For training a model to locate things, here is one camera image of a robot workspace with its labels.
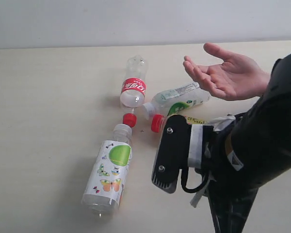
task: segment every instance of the bottle cap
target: bottle cap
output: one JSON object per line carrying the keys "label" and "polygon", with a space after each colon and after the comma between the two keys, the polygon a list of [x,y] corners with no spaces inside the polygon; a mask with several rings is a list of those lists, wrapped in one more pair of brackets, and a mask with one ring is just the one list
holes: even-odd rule
{"label": "bottle cap", "polygon": [[123,116],[123,124],[130,126],[131,128],[136,125],[137,117],[133,113],[126,113]]}
{"label": "bottle cap", "polygon": [[144,113],[145,119],[149,120],[155,115],[155,107],[151,102],[144,103],[142,105],[142,111]]}
{"label": "bottle cap", "polygon": [[163,115],[155,114],[151,123],[151,130],[153,132],[159,133],[162,127],[163,120],[164,120]]}
{"label": "bottle cap", "polygon": [[113,132],[119,132],[121,134],[125,134],[128,138],[131,138],[132,130],[129,125],[126,124],[118,124],[115,126]]}

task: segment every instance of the table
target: table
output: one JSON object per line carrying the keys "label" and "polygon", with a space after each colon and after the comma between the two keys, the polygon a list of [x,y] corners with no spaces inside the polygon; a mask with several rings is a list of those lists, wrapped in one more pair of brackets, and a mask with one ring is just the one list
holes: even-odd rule
{"label": "table", "polygon": [[[266,71],[291,53],[291,41],[221,45]],[[126,60],[136,54],[149,62],[146,101],[190,82],[184,55],[200,64],[219,62],[201,44],[0,50],[0,233],[214,232],[206,198],[195,209],[181,188],[169,195],[151,183],[159,137],[141,116],[119,212],[99,221],[81,206],[100,144],[121,123],[119,91]],[[256,100],[211,98],[185,114],[236,114]],[[192,173],[189,185],[196,182]],[[291,232],[291,170],[260,189],[243,232]]]}

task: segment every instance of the screw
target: screw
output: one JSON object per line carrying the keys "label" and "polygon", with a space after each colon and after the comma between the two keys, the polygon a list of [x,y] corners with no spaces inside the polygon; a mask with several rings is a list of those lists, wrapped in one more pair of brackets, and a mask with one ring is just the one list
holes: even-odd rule
{"label": "screw", "polygon": [[165,172],[165,167],[163,165],[159,166],[159,172]]}
{"label": "screw", "polygon": [[172,134],[173,132],[174,132],[174,131],[173,131],[173,129],[172,129],[172,128],[170,128],[170,127],[169,127],[169,128],[167,128],[167,133],[168,133],[168,134]]}

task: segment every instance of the red bottle cap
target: red bottle cap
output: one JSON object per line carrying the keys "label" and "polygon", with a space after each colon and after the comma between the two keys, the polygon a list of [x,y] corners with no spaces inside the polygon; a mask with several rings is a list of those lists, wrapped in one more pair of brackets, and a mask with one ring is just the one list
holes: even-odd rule
{"label": "red bottle cap", "polygon": [[123,116],[123,124],[130,126],[131,128],[136,125],[137,117],[133,113],[126,113]]}
{"label": "red bottle cap", "polygon": [[164,120],[163,115],[155,114],[151,123],[151,130],[153,132],[159,133],[161,131],[163,120]]}

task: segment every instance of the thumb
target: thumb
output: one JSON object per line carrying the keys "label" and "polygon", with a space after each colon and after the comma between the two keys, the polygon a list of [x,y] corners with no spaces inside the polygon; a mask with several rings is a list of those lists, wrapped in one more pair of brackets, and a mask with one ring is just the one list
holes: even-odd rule
{"label": "thumb", "polygon": [[220,46],[212,44],[212,43],[204,44],[204,50],[210,55],[218,57],[222,59],[223,61],[226,61],[227,59],[231,58],[235,54],[231,51],[227,51],[221,48]]}

